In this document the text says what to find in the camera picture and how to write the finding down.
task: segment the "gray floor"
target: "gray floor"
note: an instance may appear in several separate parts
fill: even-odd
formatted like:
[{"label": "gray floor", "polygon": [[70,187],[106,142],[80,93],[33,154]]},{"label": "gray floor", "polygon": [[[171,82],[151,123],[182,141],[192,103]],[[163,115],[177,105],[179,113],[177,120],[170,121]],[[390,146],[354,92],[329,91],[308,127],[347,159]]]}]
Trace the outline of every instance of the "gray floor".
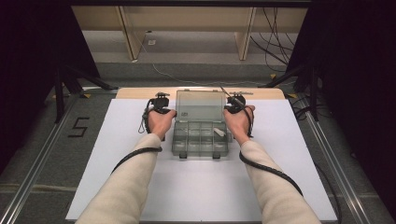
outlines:
[{"label": "gray floor", "polygon": [[[272,74],[282,75],[281,72],[271,70],[268,65],[277,70],[285,69],[282,63],[270,56],[267,57],[267,64],[264,54],[254,43],[250,43],[247,60],[239,61],[231,33],[148,33],[143,43],[146,51],[143,50],[137,62],[133,63],[128,58],[120,32],[85,32],[84,34],[102,80],[114,86],[218,86],[221,82],[223,86],[256,87],[270,82]],[[279,36],[285,47],[292,48],[292,44],[284,35]],[[253,37],[264,45],[258,34]],[[148,40],[156,40],[156,44],[149,46]],[[278,48],[271,47],[269,50],[282,57]],[[279,88],[285,93],[294,93],[292,82],[291,78]],[[92,86],[84,80],[81,80],[81,84]],[[68,223],[64,220],[65,214],[91,155],[108,105],[116,96],[115,92],[100,90],[89,93],[91,94],[89,97],[78,98],[74,104],[16,223]],[[1,211],[5,211],[12,200],[18,185],[29,172],[54,125],[56,107],[52,95],[53,92],[49,94],[46,107],[43,107],[24,146],[16,152],[9,166],[0,176]],[[321,97],[319,102],[325,105]],[[326,106],[321,106],[319,113],[319,123],[371,223],[395,223],[359,163],[350,156],[347,141],[329,110]],[[70,138],[70,134],[80,132],[72,129],[79,117],[89,118],[80,123],[88,127],[87,132],[83,137]],[[298,122],[314,162],[330,179],[328,183],[319,173],[333,206],[336,206],[334,197],[340,201],[342,223],[359,223],[353,217],[345,195],[338,188],[337,181],[307,119]],[[329,186],[335,189],[335,195],[332,194]]]}]

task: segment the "clear plastic box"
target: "clear plastic box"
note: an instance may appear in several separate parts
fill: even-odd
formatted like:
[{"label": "clear plastic box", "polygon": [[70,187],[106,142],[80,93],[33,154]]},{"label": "clear plastic box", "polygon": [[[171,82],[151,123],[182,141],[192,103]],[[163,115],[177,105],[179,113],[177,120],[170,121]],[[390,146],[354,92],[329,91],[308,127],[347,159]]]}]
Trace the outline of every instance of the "clear plastic box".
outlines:
[{"label": "clear plastic box", "polygon": [[[227,126],[223,116],[226,103],[222,91],[177,91],[177,117],[172,152],[181,159],[228,155]],[[224,136],[214,129],[224,132]]]}]

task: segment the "human hand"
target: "human hand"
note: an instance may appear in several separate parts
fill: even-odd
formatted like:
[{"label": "human hand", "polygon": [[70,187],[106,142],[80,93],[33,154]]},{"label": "human hand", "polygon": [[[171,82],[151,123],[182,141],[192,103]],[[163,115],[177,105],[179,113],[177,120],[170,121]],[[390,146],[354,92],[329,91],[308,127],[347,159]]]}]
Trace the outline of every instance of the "human hand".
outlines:
[{"label": "human hand", "polygon": [[160,114],[154,110],[148,113],[148,126],[152,133],[157,134],[160,139],[165,137],[166,132],[171,128],[172,118],[176,115],[176,110],[171,109],[166,114]]},{"label": "human hand", "polygon": [[[253,122],[253,111],[256,108],[254,105],[246,105],[248,115],[250,116],[250,120]],[[232,114],[228,112],[227,109],[223,111],[225,122],[227,124],[228,129],[233,134],[235,140],[239,143],[240,146],[249,140],[248,137],[248,116],[245,111],[241,110],[236,114]]]}]

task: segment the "floor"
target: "floor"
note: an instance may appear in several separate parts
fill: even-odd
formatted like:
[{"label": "floor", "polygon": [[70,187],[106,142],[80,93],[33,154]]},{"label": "floor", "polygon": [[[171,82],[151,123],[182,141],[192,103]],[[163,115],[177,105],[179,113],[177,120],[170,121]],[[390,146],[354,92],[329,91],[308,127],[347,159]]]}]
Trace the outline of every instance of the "floor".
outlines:
[{"label": "floor", "polygon": [[[270,82],[271,75],[283,74],[276,70],[285,69],[283,63],[265,55],[252,41],[247,59],[240,61],[231,33],[149,32],[142,43],[144,48],[138,60],[133,62],[128,57],[121,32],[84,32],[84,35],[102,79],[120,87],[200,86],[214,85],[213,82],[220,81],[230,86],[256,87]],[[268,39],[270,34],[262,34],[263,38],[259,34],[253,34],[252,37],[266,48],[264,38]],[[297,34],[289,34],[290,41],[286,35],[279,34],[282,46],[287,49],[293,48],[292,42],[296,37]],[[155,40],[155,45],[148,45],[149,40]],[[285,51],[290,54],[291,50],[287,49]],[[270,46],[268,50],[287,60],[279,47]],[[135,71],[138,71],[139,77],[135,77]],[[291,78],[279,86],[287,96],[294,96],[293,81]],[[81,80],[81,84],[87,89],[93,86],[84,80]],[[72,106],[67,110],[68,119],[64,120],[56,141],[48,147],[49,155],[43,160],[43,167],[38,169],[39,174],[28,197],[21,203],[23,206],[15,223],[69,223],[64,220],[65,214],[91,155],[108,104],[116,95],[115,91],[97,89],[87,90],[87,95],[83,97],[67,95],[67,90],[64,92],[64,100]],[[309,91],[301,92],[296,98],[290,98],[290,104],[298,112],[306,106],[308,98]],[[19,185],[35,164],[35,158],[49,144],[46,140],[53,134],[55,121],[53,92],[45,104],[24,147],[17,151],[0,176],[1,211],[6,211]],[[309,113],[303,113],[298,123],[313,161],[319,167],[320,178],[334,210],[342,215],[341,223],[395,223],[359,163],[350,155],[342,131],[320,96],[318,104],[318,123],[310,121]],[[69,135],[79,132],[73,126],[76,118],[81,117],[89,118],[79,123],[89,127],[87,132],[84,137],[70,138]],[[322,130],[319,135],[314,132],[318,125]],[[329,144],[323,146],[319,137],[325,137]],[[338,161],[340,170],[334,170],[329,162],[329,156],[326,155],[329,150]],[[350,206],[350,199],[353,199],[351,193],[356,195],[361,210]]]}]

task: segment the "white surface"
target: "white surface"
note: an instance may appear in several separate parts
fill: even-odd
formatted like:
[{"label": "white surface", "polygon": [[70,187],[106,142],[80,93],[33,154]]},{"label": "white surface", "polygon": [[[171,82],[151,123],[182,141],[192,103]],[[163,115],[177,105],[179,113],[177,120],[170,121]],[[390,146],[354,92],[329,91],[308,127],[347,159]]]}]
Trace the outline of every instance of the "white surface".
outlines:
[{"label": "white surface", "polygon": [[[114,166],[143,134],[137,129],[147,100],[113,100],[66,219],[76,220]],[[286,100],[255,100],[253,140],[261,143],[300,186],[322,221],[336,220],[299,126]],[[260,221],[261,211],[236,142],[227,158],[188,158],[171,152],[173,129],[162,143],[142,221]]]}]

